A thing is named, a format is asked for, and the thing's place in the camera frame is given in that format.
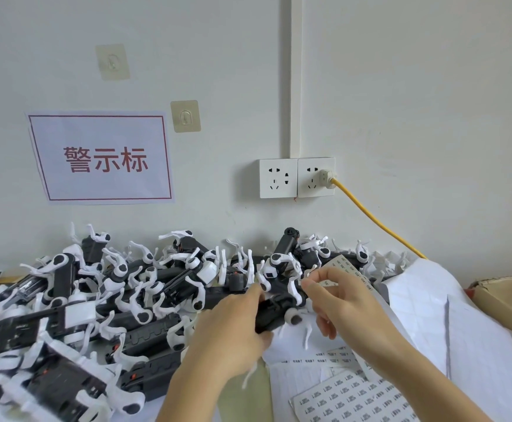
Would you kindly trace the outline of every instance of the forearm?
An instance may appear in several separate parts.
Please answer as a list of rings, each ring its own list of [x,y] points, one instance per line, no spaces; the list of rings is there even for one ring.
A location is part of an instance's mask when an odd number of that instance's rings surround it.
[[[210,421],[225,383],[211,361],[184,361],[172,376],[157,422]]]
[[[410,347],[383,371],[423,422],[492,422],[430,361]]]

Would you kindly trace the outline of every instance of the power cord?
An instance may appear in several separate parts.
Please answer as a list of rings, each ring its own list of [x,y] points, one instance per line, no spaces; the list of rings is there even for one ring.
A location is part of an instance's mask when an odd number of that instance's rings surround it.
[[[375,216],[372,215],[372,213],[367,210],[363,204],[360,203],[360,201],[355,198],[350,191],[346,189],[346,187],[341,184],[336,177],[334,177],[334,173],[330,170],[321,170],[320,172],[320,183],[321,185],[327,187],[328,189],[334,189],[335,187],[340,188],[340,191],[342,191],[344,194],[348,196],[349,199],[353,201],[353,203],[358,206],[359,210],[364,212],[365,216],[370,218],[373,223],[375,223],[379,228],[381,228],[383,231],[385,231],[387,234],[389,234],[391,237],[393,237],[395,240],[399,241],[403,245],[405,245],[408,249],[413,251],[415,254],[417,254],[422,259],[428,259],[426,256],[424,256],[419,250],[414,248],[407,240],[401,238],[397,234],[395,234],[393,231],[391,231],[389,228],[387,228],[384,224],[382,224]]]

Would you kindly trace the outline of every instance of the chinese character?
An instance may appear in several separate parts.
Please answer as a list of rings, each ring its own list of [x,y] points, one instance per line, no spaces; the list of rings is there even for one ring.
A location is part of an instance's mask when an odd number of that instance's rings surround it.
[[[63,148],[65,151],[66,161],[70,163],[70,170],[73,173],[90,173],[90,161],[88,156],[89,149],[75,146],[67,146]]]
[[[144,152],[144,148],[132,148],[131,151],[135,152]],[[145,167],[145,170],[148,170],[148,166],[146,161],[143,159],[147,158],[146,155],[137,155],[132,154],[127,150],[127,147],[125,147],[125,150],[121,153],[123,155],[123,167],[127,167],[127,171],[131,171],[131,169],[139,172],[143,171],[143,166]]]
[[[115,148],[96,148],[96,152],[115,152]],[[104,159],[104,162],[106,164],[106,167],[102,169],[104,173],[107,173],[110,171],[110,159],[113,165],[117,170],[120,169],[119,165],[115,162],[119,158],[119,155],[94,155],[95,159]],[[99,168],[102,165],[102,160],[98,160],[98,164],[96,165],[96,170],[99,170]]]

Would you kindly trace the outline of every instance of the red border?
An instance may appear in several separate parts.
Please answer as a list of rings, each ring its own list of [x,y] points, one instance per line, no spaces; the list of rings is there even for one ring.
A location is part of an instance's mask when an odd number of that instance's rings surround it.
[[[118,200],[171,200],[172,199],[172,184],[170,183],[170,166],[168,164],[168,146],[166,145],[166,128],[164,127],[164,116],[162,115],[28,115],[29,124],[31,126],[31,137],[35,144],[35,151],[37,152],[37,160],[39,167],[43,174],[43,182],[45,183],[45,190],[47,191],[47,198],[49,201],[118,201]],[[37,147],[37,140],[35,140],[35,132],[33,131],[33,123],[31,117],[108,117],[108,118],[160,118],[162,120],[162,135],[164,137],[164,154],[166,155],[166,169],[168,173],[168,190],[170,190],[170,197],[152,197],[152,198],[51,198],[49,187],[47,186],[47,179],[45,178],[45,171],[41,163],[41,155]]]

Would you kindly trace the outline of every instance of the sign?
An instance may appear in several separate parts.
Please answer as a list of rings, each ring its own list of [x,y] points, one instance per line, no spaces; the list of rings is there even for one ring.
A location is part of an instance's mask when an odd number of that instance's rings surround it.
[[[27,117],[49,201],[173,201],[163,113],[30,113]]]

